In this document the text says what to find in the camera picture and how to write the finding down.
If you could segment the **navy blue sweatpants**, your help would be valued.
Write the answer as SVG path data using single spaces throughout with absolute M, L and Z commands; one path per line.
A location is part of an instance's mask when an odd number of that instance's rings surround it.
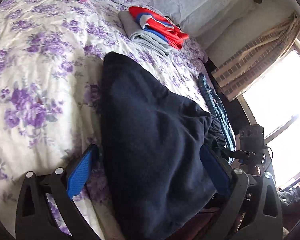
M 115 218 L 126 239 L 166 239 L 216 191 L 202 146 L 226 145 L 221 126 L 115 52 L 104 58 L 101 93 L 103 163 Z

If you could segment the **bright bedroom window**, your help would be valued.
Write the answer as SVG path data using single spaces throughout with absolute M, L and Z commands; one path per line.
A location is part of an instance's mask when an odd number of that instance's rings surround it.
M 247 115 L 264 128 L 279 188 L 300 177 L 300 39 L 242 94 Z

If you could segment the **black jacket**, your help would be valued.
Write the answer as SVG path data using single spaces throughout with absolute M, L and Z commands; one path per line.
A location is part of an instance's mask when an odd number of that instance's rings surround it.
M 300 214 L 300 187 L 287 187 L 278 193 L 283 215 Z

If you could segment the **blue denim jeans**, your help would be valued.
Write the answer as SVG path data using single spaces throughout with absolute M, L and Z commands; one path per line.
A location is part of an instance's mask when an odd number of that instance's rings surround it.
M 217 148 L 228 148 L 234 152 L 236 150 L 236 140 L 227 113 L 221 99 L 209 85 L 203 73 L 198 76 L 198 87 L 212 116 L 211 126 L 205 135 L 205 144 L 215 151 L 217 151 Z

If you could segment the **beige checked curtain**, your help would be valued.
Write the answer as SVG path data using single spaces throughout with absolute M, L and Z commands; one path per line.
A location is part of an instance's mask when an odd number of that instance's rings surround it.
M 299 34 L 300 17 L 292 13 L 217 67 L 212 75 L 228 101 L 245 92 L 275 61 L 285 56 Z

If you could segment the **purple floral bed sheet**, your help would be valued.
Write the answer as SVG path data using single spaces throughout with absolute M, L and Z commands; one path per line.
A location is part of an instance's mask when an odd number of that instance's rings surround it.
M 162 56 L 132 42 L 119 12 L 134 0 L 3 0 L 0 4 L 0 220 L 15 232 L 27 171 L 47 174 L 101 142 L 104 56 L 127 55 L 170 91 L 205 108 L 204 53 L 188 40 Z

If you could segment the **folded red blue garment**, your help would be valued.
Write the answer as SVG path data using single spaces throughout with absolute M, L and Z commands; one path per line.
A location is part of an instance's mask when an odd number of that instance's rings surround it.
M 129 7 L 128 11 L 141 29 L 156 35 L 177 50 L 181 50 L 183 42 L 189 38 L 187 33 L 184 33 L 168 18 L 154 11 L 136 6 Z

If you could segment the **folded grey garment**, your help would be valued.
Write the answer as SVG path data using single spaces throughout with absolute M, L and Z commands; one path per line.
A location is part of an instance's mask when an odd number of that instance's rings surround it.
M 170 52 L 176 51 L 175 48 L 159 36 L 143 30 L 140 25 L 134 21 L 133 16 L 128 11 L 120 11 L 119 19 L 127 37 L 131 41 L 156 51 L 162 56 L 168 56 Z

